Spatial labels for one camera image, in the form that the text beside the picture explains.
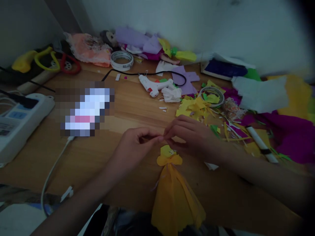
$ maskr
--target wooden desk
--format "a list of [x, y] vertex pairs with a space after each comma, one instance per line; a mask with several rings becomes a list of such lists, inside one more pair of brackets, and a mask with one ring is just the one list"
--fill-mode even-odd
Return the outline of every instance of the wooden desk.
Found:
[[[154, 62], [135, 63], [128, 72], [154, 72]], [[186, 66], [186, 71], [196, 71], [199, 65]], [[82, 71], [76, 76], [59, 74], [45, 85], [58, 88], [62, 81], [100, 81], [108, 68], [82, 63]], [[66, 149], [51, 178], [48, 192], [62, 195], [71, 185], [76, 192], [105, 165], [113, 153], [122, 133], [128, 128], [149, 126], [160, 132], [175, 117], [178, 103], [166, 104], [149, 96], [137, 76], [121, 75], [114, 81], [112, 72], [106, 83], [115, 87], [115, 116], [109, 120], [109, 130], [101, 130], [95, 137], [77, 137]], [[151, 78], [170, 78], [152, 76]], [[200, 88], [210, 77], [200, 75]], [[219, 86], [231, 87], [230, 82], [211, 78]], [[54, 95], [45, 89], [39, 93]], [[168, 113], [159, 109], [168, 107]], [[59, 124], [53, 111], [30, 137], [18, 156], [5, 168], [0, 169], [0, 182], [15, 187], [40, 192], [44, 181], [67, 138], [60, 137]], [[150, 191], [159, 179], [162, 167], [156, 164], [159, 148], [155, 147], [141, 164], [122, 180], [106, 197], [104, 203], [128, 209], [148, 211], [153, 207], [155, 191]], [[183, 165], [179, 171], [187, 179], [203, 205], [206, 222], [242, 229], [265, 235], [284, 235], [299, 222], [299, 217], [273, 197], [252, 186], [224, 168], [209, 171], [200, 160], [181, 153]]]

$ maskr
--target white glue gun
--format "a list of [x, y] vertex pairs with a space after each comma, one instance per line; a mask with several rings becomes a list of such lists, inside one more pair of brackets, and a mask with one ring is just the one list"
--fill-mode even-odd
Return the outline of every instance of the white glue gun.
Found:
[[170, 85], [173, 85], [173, 80], [169, 79], [163, 83], [155, 83], [150, 81], [146, 76], [139, 75], [139, 80], [142, 83], [143, 87], [147, 92], [150, 92], [151, 97], [156, 97], [158, 95], [158, 91], [162, 88], [167, 88]]

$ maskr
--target red scissors handle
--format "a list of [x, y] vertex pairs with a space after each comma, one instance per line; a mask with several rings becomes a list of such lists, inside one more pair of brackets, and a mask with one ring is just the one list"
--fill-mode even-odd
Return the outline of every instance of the red scissors handle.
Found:
[[[76, 70], [65, 70], [65, 64], [66, 64], [67, 57], [70, 58], [76, 64]], [[80, 63], [75, 58], [73, 58], [73, 57], [71, 57], [71, 56], [69, 56], [63, 52], [62, 58], [61, 58], [61, 63], [60, 63], [60, 69], [62, 72], [66, 73], [66, 74], [75, 75], [81, 71], [81, 66], [80, 66]]]

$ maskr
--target white wall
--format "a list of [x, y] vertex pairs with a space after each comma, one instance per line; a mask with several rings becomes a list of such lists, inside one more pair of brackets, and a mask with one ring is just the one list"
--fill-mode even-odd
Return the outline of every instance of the white wall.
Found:
[[44, 0], [0, 1], [0, 65], [7, 67], [27, 51], [51, 43], [63, 31]]
[[67, 0], [83, 32], [116, 26], [159, 33], [172, 46], [216, 51], [255, 64], [260, 74], [313, 74], [305, 29], [287, 0]]

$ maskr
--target white power strip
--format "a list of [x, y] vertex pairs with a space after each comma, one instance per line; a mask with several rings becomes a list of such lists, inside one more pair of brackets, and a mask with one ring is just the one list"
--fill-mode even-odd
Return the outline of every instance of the white power strip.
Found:
[[0, 168], [15, 158], [55, 106], [52, 96], [32, 93], [26, 97], [36, 99], [38, 103], [32, 109], [18, 103], [6, 116], [0, 117]]

